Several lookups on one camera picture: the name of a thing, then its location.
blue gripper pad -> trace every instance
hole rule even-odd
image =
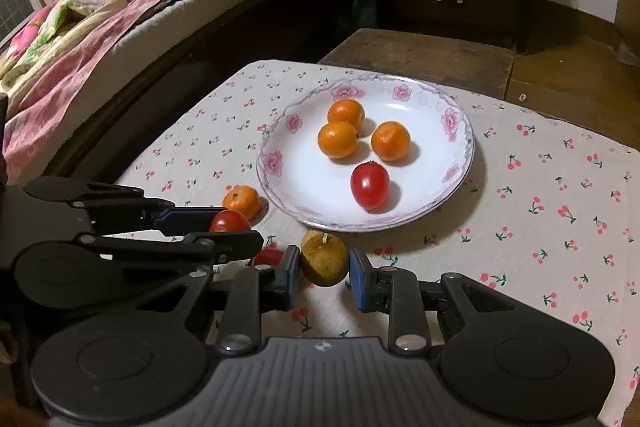
[[[166,209],[154,220],[154,228],[164,235],[187,235],[191,232],[209,232],[211,221],[222,206],[176,206]]]
[[[286,294],[287,310],[292,310],[298,292],[300,275],[300,248],[295,245],[287,247],[280,264],[276,267],[274,289],[277,293]]]
[[[366,312],[367,310],[367,293],[365,291],[365,274],[372,271],[373,267],[365,253],[356,249],[349,252],[349,280],[351,282],[351,291],[353,299],[356,302],[358,311]]]

white plate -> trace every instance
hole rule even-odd
[[[358,149],[331,160],[318,148],[318,131],[335,100],[354,98],[367,120]],[[406,158],[382,162],[370,134],[398,121],[412,138]],[[267,197],[289,216],[337,232],[373,232],[404,225],[427,214],[460,185],[471,166],[474,138],[458,104],[433,84],[379,73],[363,73],[308,92],[289,104],[267,127],[258,152],[257,174]],[[353,169],[368,160],[385,166],[389,197],[379,211],[353,199]]]

floral plate rim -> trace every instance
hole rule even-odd
[[[455,101],[451,96],[441,90],[436,84],[429,82],[428,80],[417,80],[415,78],[408,78],[405,76],[399,76],[396,74],[385,74],[385,73],[374,73],[374,72],[362,72],[363,74],[359,76],[352,76],[351,78],[338,78],[333,82],[324,84],[323,86],[315,87],[310,90],[303,96],[295,99],[293,102],[289,103],[284,109],[277,115],[274,120],[268,124],[267,129],[262,135],[262,139],[260,140],[260,147],[258,149],[257,161],[256,161],[256,174],[258,176],[258,181],[260,182],[260,186],[264,190],[265,194],[269,198],[269,200],[281,211],[285,214],[293,217],[295,220],[300,223],[304,223],[305,225],[314,227],[316,229],[328,230],[331,232],[380,232],[382,230],[394,229],[396,227],[401,227],[402,225],[406,225],[412,221],[415,221],[419,217],[425,216],[429,212],[436,209],[438,206],[447,201],[451,195],[462,185],[469,169],[471,168],[471,164],[473,163],[473,159],[476,152],[475,139],[473,128],[471,126],[471,121],[469,120],[466,112],[460,107],[460,104]],[[460,122],[464,124],[464,137],[466,140],[465,147],[465,162],[462,166],[461,172],[462,175],[457,183],[447,185],[446,188],[433,200],[429,203],[421,206],[417,210],[413,210],[411,212],[401,214],[393,220],[389,220],[385,223],[380,223],[379,221],[375,221],[370,223],[370,225],[353,225],[347,223],[332,223],[332,222],[323,222],[323,221],[314,221],[308,217],[303,217],[300,211],[296,211],[292,208],[289,208],[286,204],[280,201],[280,198],[274,194],[273,189],[271,188],[269,181],[267,179],[267,172],[264,170],[264,166],[262,165],[261,159],[265,157],[265,149],[268,144],[268,141],[271,137],[271,134],[275,131],[280,123],[280,120],[289,112],[293,107],[299,106],[302,103],[306,102],[310,97],[320,92],[325,92],[327,90],[331,90],[334,87],[340,85],[341,83],[353,82],[353,81],[364,81],[364,82],[375,82],[375,81],[400,81],[407,82],[413,84],[414,86],[420,87],[422,90],[427,90],[432,94],[437,95],[443,102],[446,102],[450,107],[455,108],[460,112],[461,118]]]

bed frame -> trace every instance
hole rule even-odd
[[[75,131],[44,173],[116,181],[164,129],[249,62],[260,58],[317,62],[357,29],[345,23],[353,1],[239,4],[142,71]],[[309,7],[312,14],[304,18],[281,16],[309,13]],[[270,28],[270,38],[246,30],[256,26]]]

table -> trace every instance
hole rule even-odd
[[[513,52],[478,42],[362,28],[320,64],[400,74],[504,100]]]
[[[187,206],[219,204],[233,185],[260,190],[256,152],[267,124],[301,93],[358,74],[277,60],[249,64],[159,136],[119,182]],[[589,331],[616,363],[600,418],[618,427],[640,383],[640,241],[634,240],[640,153],[526,108],[442,89],[474,128],[468,177],[437,211],[399,229],[343,234],[343,240],[366,250],[374,266],[406,268],[421,280],[459,271]],[[299,244],[306,230],[273,207],[255,228],[267,243],[283,246]],[[243,266],[220,266],[216,277]],[[429,318],[432,337],[441,338]],[[262,324],[265,335],[386,338],[386,315],[359,314],[345,283],[303,283],[296,309],[265,314]]]

